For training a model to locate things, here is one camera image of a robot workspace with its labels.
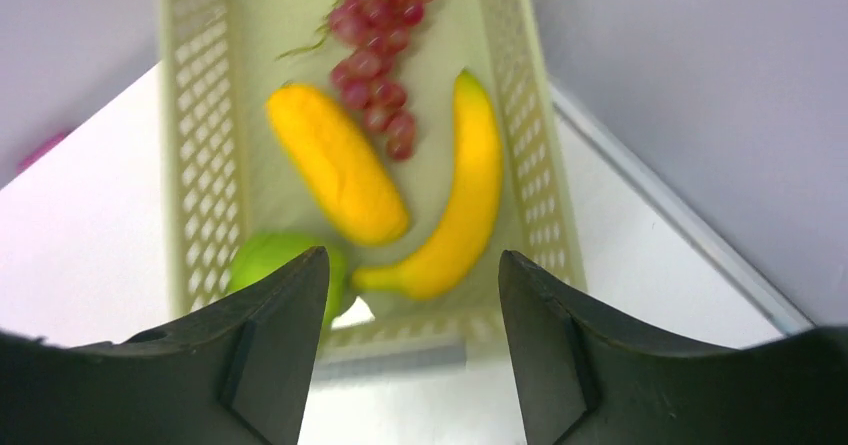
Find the green fake lime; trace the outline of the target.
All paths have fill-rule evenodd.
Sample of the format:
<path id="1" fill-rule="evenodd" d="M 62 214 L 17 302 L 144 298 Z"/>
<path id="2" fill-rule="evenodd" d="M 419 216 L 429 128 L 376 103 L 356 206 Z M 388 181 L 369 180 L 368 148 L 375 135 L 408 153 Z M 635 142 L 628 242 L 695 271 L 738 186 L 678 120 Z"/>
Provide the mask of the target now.
<path id="1" fill-rule="evenodd" d="M 306 250 L 324 247 L 329 257 L 329 286 L 324 329 L 355 301 L 349 289 L 349 264 L 343 250 L 330 241 L 298 232 L 262 232 L 247 239 L 230 262 L 227 293 L 240 291 L 270 275 Z"/>

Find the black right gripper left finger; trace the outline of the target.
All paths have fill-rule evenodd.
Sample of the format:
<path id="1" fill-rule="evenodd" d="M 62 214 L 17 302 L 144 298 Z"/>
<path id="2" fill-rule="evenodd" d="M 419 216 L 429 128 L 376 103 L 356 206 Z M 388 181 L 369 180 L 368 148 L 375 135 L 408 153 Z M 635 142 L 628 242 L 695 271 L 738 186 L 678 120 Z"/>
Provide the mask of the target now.
<path id="1" fill-rule="evenodd" d="M 123 343 L 1 337 L 5 444 L 294 444 L 329 284 L 312 248 Z"/>

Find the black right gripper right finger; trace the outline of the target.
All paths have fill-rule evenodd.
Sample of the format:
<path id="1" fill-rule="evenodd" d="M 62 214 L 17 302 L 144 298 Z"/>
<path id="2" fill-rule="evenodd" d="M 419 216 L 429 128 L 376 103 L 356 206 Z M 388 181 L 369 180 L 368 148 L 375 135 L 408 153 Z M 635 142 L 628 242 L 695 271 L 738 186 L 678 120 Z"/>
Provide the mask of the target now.
<path id="1" fill-rule="evenodd" d="M 847 331 L 736 350 L 627 315 L 515 251 L 499 292 L 531 444 L 843 444 Z"/>

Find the yellow fake banana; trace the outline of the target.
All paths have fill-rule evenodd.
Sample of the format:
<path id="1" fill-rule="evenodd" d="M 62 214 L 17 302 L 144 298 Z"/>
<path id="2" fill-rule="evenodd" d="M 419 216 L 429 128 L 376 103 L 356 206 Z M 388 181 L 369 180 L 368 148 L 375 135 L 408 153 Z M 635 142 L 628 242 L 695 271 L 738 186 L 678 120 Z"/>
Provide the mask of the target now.
<path id="1" fill-rule="evenodd" d="M 355 288 L 433 299 L 454 289 L 483 255 L 500 207 L 503 145 L 492 100 L 467 69 L 454 81 L 453 132 L 451 191 L 434 231 L 394 264 L 356 269 Z"/>

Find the red fake fruit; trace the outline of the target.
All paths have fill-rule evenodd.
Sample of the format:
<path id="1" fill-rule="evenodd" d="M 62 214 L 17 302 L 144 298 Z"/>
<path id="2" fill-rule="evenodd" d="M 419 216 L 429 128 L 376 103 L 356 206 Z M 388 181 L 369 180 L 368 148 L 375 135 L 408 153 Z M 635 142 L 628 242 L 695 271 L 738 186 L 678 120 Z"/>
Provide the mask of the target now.
<path id="1" fill-rule="evenodd" d="M 335 0 L 316 29 L 318 40 L 279 54 L 279 60 L 320 49 L 333 39 L 351 50 L 329 72 L 343 105 L 361 115 L 362 126 L 384 137 L 385 153 L 405 161 L 413 153 L 416 118 L 408 92 L 394 76 L 400 57 L 435 0 Z"/>

